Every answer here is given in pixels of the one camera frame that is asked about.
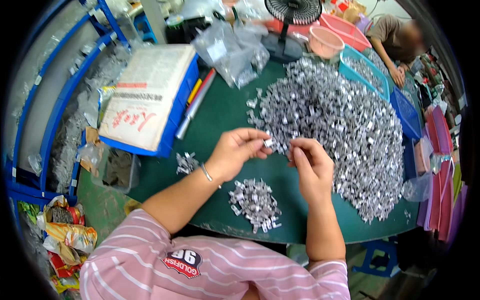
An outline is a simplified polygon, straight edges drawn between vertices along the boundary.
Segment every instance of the blue storage bin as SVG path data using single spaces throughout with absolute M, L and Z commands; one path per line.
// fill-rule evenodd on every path
M 195 83 L 198 80 L 198 54 L 195 55 L 190 66 L 188 67 L 185 77 L 183 78 L 182 83 L 180 84 L 179 91 L 177 96 L 172 104 L 172 109 L 170 110 L 170 115 L 168 116 L 167 123 L 163 129 L 162 138 L 158 144 L 156 151 L 149 151 L 127 145 L 118 141 L 111 140 L 109 138 L 100 136 L 100 140 L 106 143 L 109 146 L 112 146 L 117 149 L 121 149 L 137 155 L 145 156 L 156 156 L 156 157 L 169 157 L 170 152 L 172 151 L 173 139 L 175 137 L 175 132 L 177 131 L 180 122 L 183 120 L 183 112 L 187 105 L 188 96 L 192 92 Z
M 390 101 L 397 117 L 400 119 L 400 123 L 402 123 L 403 133 L 409 138 L 419 140 L 421 138 L 421 125 L 415 106 L 408 101 L 396 86 L 393 87 Z
M 344 57 L 351 57 L 355 60 L 364 60 L 367 63 L 367 66 L 371 68 L 373 74 L 380 78 L 384 83 L 384 92 L 380 93 L 379 91 L 377 91 L 377 89 L 374 88 L 373 85 L 371 85 L 365 78 L 363 78 L 360 74 L 358 74 L 351 67 L 345 64 L 343 60 Z M 366 85 L 367 88 L 371 89 L 374 92 L 377 92 L 383 100 L 390 102 L 390 89 L 388 87 L 388 80 L 385 75 L 380 72 L 380 70 L 378 70 L 377 67 L 375 67 L 375 65 L 368 58 L 366 58 L 363 54 L 356 51 L 354 48 L 350 47 L 347 44 L 345 44 L 345 49 L 343 49 L 343 51 L 340 53 L 340 66 L 338 67 L 338 70 L 348 79 L 360 81 L 361 83 Z
M 404 181 L 417 177 L 417 164 L 415 163 L 415 141 L 403 135 L 403 172 Z

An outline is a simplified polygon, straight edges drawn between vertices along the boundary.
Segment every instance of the black fan grille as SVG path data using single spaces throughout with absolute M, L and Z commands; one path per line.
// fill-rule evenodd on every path
M 308 25 L 320 17 L 320 0 L 265 0 L 265 6 L 275 18 L 287 24 Z

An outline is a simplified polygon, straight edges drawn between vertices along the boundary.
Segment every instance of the pink striped shirt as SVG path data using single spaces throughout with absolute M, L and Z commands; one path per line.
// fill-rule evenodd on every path
M 229 299 L 249 288 L 260 299 L 350 299 L 347 265 L 321 262 L 307 271 L 252 241 L 170 234 L 142 209 L 95 249 L 80 272 L 82 299 Z

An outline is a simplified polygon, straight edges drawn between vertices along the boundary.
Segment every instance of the woman's right hand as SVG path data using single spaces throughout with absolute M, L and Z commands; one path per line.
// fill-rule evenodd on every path
M 392 76 L 393 82 L 398 85 L 399 88 L 403 88 L 403 85 L 405 84 L 405 75 L 402 76 L 402 73 L 395 66 L 388 70 Z
M 315 139 L 290 140 L 289 167 L 297 167 L 300 193 L 308 204 L 330 199 L 334 163 Z

